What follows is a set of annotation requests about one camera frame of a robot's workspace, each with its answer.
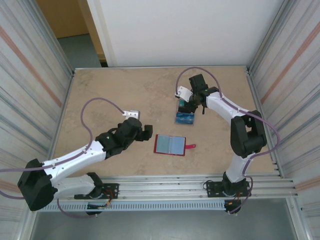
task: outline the corrugated metal wall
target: corrugated metal wall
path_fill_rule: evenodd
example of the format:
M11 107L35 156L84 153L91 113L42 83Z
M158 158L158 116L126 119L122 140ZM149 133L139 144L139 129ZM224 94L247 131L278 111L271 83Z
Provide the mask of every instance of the corrugated metal wall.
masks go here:
M315 239L320 238L320 1L297 0L278 25L252 80L264 117L282 138L279 163L293 178Z
M34 1L0 1L0 168L46 159L72 71ZM19 193L21 173L1 174L0 188ZM15 239L23 200L0 196L0 239Z

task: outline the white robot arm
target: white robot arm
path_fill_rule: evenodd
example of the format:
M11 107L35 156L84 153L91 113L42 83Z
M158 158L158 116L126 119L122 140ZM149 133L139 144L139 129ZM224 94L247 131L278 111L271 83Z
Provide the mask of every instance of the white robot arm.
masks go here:
M66 177L88 165L120 154L134 141L148 141L152 137L153 126L145 125L143 130L138 112L126 113L133 117L127 117L123 123L118 124L117 128L101 133L92 141L89 148L85 145L64 156L42 163L34 159L26 165L26 169L44 168L37 171L24 171L17 184L31 211L39 210L52 200L61 197L89 195L94 199L102 194L103 183L94 172L80 177ZM80 156L70 159L81 152L83 154Z
M203 106L202 114L205 108L217 112L225 119L231 127L230 144L234 155L231 165L223 175L222 183L225 183L223 190L226 196L234 196L239 188L245 183L245 173L251 163L251 156L260 152L262 147L267 144L263 123L244 113L261 117L261 114L255 111L248 111L227 99L219 93L216 87L208 88L202 74L193 76L189 79L192 91L180 86L175 96L185 101L184 107L179 108L179 112L194 113L199 105Z

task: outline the table surface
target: table surface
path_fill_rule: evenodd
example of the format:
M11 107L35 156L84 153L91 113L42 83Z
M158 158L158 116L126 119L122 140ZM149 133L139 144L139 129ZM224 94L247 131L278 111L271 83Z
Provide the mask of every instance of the table surface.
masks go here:
M179 175L223 173L229 167L233 151L230 146L230 126L217 113L202 108L195 113L194 125L175 123L177 98L175 83L185 68L101 68L77 69L66 106L54 156L74 151L89 140L88 132L80 121L80 112L89 99L107 98L122 110L139 110L142 125L153 125L149 141L134 142L121 154L83 168L74 176L96 172L103 176ZM219 80L223 94L237 105L250 111L256 109L242 66L206 67ZM215 86L211 77L201 70L184 73L179 85L189 87L188 79L203 74L209 87ZM96 100L84 111L84 122L93 136L107 132L124 121L112 105ZM187 149L185 156L154 153L156 134L186 137L186 144L196 144ZM274 171L269 155L257 157L249 172Z

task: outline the vent grille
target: vent grille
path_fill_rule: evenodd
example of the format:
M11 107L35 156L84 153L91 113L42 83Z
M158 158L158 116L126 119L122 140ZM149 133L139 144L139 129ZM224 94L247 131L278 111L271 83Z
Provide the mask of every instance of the vent grille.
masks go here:
M67 212L96 212L87 209L88 204L102 206L105 202L61 202L61 208ZM111 207L98 211L174 211L174 210L225 210L224 200L181 200L181 201L113 201ZM38 212L59 212L57 203L52 202Z

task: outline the gray floor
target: gray floor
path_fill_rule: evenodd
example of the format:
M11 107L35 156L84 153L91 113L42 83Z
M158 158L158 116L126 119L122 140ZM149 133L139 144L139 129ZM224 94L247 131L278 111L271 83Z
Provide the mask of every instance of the gray floor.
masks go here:
M249 200L238 216L223 211L103 212L74 219L39 213L32 240L295 240L285 199Z
M58 38L71 66L76 68L101 68L89 34Z

